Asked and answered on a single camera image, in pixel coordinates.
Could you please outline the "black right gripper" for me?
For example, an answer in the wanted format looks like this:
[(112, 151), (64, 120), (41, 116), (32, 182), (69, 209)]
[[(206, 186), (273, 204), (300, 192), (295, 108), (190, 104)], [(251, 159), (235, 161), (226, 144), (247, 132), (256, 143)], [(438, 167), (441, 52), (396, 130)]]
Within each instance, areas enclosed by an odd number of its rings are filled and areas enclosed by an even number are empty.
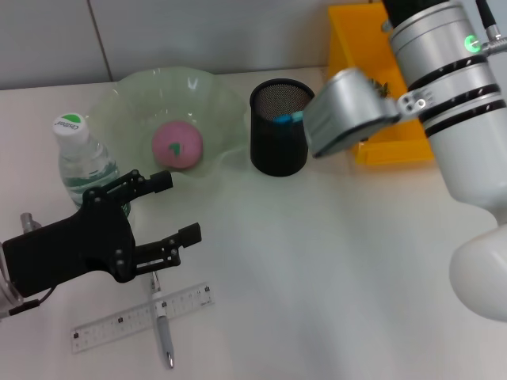
[(444, 0), (382, 0), (391, 23), (403, 23), (416, 13), (442, 2)]

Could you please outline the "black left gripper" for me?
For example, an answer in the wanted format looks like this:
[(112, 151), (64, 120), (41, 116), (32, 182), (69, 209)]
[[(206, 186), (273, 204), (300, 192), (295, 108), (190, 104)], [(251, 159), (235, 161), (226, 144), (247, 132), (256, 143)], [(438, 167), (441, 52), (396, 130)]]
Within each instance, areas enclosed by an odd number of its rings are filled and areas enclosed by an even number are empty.
[(126, 283), (135, 275), (179, 266), (180, 248), (202, 241), (200, 225), (193, 223), (160, 241), (135, 247), (123, 210), (139, 197), (172, 187), (167, 170), (145, 178), (134, 169), (106, 184), (104, 191), (87, 191), (82, 207), (71, 217), (5, 241), (14, 288), (29, 297), (89, 272), (107, 272), (118, 283)]

